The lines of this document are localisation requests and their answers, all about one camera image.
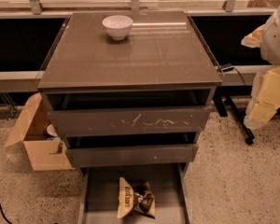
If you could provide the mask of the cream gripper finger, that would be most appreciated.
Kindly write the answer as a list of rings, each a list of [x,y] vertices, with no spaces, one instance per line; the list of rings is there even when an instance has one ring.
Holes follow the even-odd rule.
[[[266,103],[249,103],[245,111],[244,125],[256,130],[266,125],[276,114],[278,106]]]
[[[255,29],[252,33],[246,35],[241,44],[248,48],[259,48],[262,40],[262,34],[264,30],[264,25],[261,25]]]

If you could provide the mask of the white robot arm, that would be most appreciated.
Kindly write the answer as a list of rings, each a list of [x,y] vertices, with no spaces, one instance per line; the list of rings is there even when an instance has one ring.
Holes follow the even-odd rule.
[[[260,48],[261,58],[273,66],[265,73],[257,72],[253,80],[244,125],[255,130],[266,125],[280,108],[280,6],[265,24],[245,36],[241,44]]]

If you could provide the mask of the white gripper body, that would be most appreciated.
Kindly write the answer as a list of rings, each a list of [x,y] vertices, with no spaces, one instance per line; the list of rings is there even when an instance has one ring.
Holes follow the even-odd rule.
[[[257,74],[252,88],[252,116],[273,116],[280,108],[280,66]]]

